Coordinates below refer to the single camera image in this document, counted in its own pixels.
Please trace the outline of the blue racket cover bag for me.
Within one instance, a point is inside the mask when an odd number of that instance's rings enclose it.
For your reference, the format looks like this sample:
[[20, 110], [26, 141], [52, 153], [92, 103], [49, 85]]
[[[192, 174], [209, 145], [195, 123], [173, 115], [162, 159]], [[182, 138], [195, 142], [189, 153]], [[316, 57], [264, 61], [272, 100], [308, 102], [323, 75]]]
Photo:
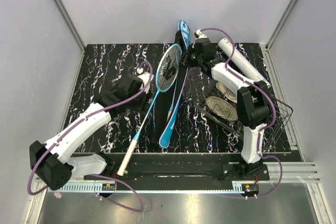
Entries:
[[[182, 62], [187, 48], [191, 44], [191, 30], [185, 20], [178, 22], [175, 43], [181, 46], [182, 55], [178, 60]], [[154, 103], [151, 143], [160, 148], [168, 148], [170, 144], [187, 74], [188, 67], [181, 63], [173, 85], [168, 91], [159, 93]]]

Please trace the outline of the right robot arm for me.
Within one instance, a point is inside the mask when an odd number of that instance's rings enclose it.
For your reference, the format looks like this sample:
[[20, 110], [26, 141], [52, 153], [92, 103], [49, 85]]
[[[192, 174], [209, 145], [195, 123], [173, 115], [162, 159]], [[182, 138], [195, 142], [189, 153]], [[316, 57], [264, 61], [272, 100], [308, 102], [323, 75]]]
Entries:
[[255, 82], [231, 68], [217, 56], [214, 45], [206, 36], [197, 38], [188, 46], [184, 63], [188, 67], [199, 67], [202, 73], [236, 93], [237, 116], [244, 126], [244, 140], [242, 161], [234, 166], [233, 171], [244, 180], [252, 179], [263, 165], [262, 137], [264, 130], [270, 127], [267, 122], [271, 115], [271, 124], [276, 119], [266, 82]]

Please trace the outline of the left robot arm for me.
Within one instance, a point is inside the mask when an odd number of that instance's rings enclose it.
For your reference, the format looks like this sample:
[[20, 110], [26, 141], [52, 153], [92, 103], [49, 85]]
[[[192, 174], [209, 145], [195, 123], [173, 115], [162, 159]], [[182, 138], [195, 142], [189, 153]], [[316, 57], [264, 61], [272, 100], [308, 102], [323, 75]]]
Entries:
[[30, 168], [46, 186], [59, 190], [69, 180], [96, 174], [103, 180], [113, 175], [112, 160], [104, 154], [73, 157], [75, 150], [94, 132], [126, 110], [142, 110], [151, 95], [153, 75], [143, 72], [128, 74], [115, 85], [104, 87], [88, 108], [63, 131], [29, 147]]

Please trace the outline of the white shuttlecock tube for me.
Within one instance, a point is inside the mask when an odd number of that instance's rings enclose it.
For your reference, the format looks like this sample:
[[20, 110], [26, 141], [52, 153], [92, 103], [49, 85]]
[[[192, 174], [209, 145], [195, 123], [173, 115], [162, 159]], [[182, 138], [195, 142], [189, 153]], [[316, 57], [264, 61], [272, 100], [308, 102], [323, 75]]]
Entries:
[[[226, 56], [231, 56], [233, 52], [233, 44], [227, 38], [220, 40], [218, 46], [226, 54]], [[270, 82], [268, 82], [266, 78], [263, 77], [261, 73], [237, 49], [234, 50], [231, 61], [249, 79], [254, 81], [264, 81], [267, 84], [267, 87], [271, 87]]]

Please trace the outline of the blue badminton racket front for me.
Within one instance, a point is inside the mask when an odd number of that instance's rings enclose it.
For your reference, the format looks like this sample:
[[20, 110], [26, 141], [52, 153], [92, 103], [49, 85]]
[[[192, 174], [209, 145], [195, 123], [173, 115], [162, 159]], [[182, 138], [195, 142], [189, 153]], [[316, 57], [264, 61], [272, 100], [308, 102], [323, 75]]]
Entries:
[[135, 147], [138, 144], [138, 140], [140, 138], [141, 130], [145, 125], [145, 122], [152, 110], [152, 107], [160, 93], [166, 92], [169, 90], [169, 88], [173, 85], [178, 71], [179, 71], [179, 60], [182, 56], [182, 48], [178, 44], [173, 44], [171, 47], [168, 48], [168, 50], [165, 52], [163, 57], [161, 58], [161, 61], [157, 67], [156, 75], [155, 75], [155, 85], [156, 85], [156, 94], [152, 100], [152, 103], [150, 104], [150, 107], [143, 119], [143, 122], [133, 137], [129, 148], [123, 158], [123, 161], [117, 171], [117, 175], [123, 176], [127, 165], [131, 159], [131, 156], [134, 152]]

